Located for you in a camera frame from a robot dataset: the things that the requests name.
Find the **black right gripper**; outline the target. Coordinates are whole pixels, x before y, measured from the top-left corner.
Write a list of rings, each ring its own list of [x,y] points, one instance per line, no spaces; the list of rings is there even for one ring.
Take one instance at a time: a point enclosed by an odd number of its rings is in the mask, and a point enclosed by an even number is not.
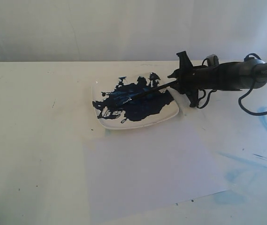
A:
[[[179,58],[179,68],[167,78],[176,78],[170,87],[179,94],[185,94],[190,101],[191,108],[198,108],[202,98],[198,97],[198,92],[206,90],[216,92],[239,91],[234,84],[236,75],[231,75],[231,69],[237,65],[237,62],[222,63],[218,66],[209,67],[205,65],[194,66],[189,59],[186,51],[176,54]]]

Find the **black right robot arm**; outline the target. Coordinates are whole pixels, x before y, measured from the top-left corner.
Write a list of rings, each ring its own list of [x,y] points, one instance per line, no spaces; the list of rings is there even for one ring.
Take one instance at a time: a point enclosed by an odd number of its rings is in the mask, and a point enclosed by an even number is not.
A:
[[[209,99],[206,90],[250,90],[261,88],[267,83],[267,63],[255,53],[248,54],[241,62],[226,63],[220,63],[218,57],[212,54],[200,66],[193,65],[185,51],[177,53],[177,56],[179,68],[168,77],[177,80],[171,87],[180,94],[185,94],[192,108],[199,107],[200,91]]]

